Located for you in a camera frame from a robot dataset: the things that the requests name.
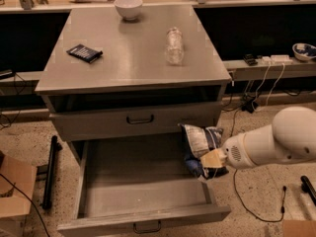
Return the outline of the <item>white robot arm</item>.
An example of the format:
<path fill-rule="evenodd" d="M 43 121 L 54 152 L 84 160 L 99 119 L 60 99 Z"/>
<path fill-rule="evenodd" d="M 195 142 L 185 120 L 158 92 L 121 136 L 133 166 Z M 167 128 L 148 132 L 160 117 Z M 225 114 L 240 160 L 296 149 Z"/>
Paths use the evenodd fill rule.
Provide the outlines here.
<path fill-rule="evenodd" d="M 315 160 L 316 112 L 304 107 L 285 108 L 271 124 L 232 136 L 200 157 L 205 168 L 235 169 Z"/>

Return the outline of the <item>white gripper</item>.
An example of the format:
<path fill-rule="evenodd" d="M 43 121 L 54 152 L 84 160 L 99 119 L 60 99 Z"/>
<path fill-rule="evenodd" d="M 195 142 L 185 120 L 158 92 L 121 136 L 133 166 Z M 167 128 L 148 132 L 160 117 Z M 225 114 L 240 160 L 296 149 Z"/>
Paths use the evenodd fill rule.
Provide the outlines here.
<path fill-rule="evenodd" d="M 221 149 L 213 149 L 200 157 L 204 168 L 222 168 L 225 165 L 235 169 L 250 169 L 257 167 L 246 149 L 247 133 L 228 138 Z"/>

